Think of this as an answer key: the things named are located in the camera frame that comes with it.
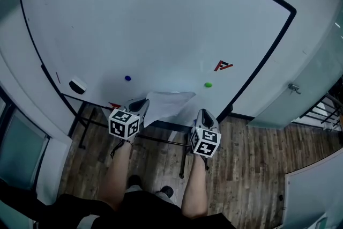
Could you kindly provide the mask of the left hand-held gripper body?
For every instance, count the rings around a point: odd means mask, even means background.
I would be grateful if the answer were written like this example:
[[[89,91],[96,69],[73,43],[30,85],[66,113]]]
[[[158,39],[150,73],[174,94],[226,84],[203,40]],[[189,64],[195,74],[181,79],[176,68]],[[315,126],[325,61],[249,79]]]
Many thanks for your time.
[[[108,132],[117,138],[128,140],[142,130],[144,116],[145,110],[128,112],[113,109],[108,118]]]

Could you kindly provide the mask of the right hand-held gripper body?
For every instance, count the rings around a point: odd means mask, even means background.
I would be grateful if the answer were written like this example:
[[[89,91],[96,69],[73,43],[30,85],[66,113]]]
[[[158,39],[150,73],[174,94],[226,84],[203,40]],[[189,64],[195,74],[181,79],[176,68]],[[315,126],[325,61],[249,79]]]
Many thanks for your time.
[[[209,129],[204,125],[193,125],[190,143],[194,154],[212,158],[220,145],[220,141],[221,133],[217,122],[214,122],[214,125]]]

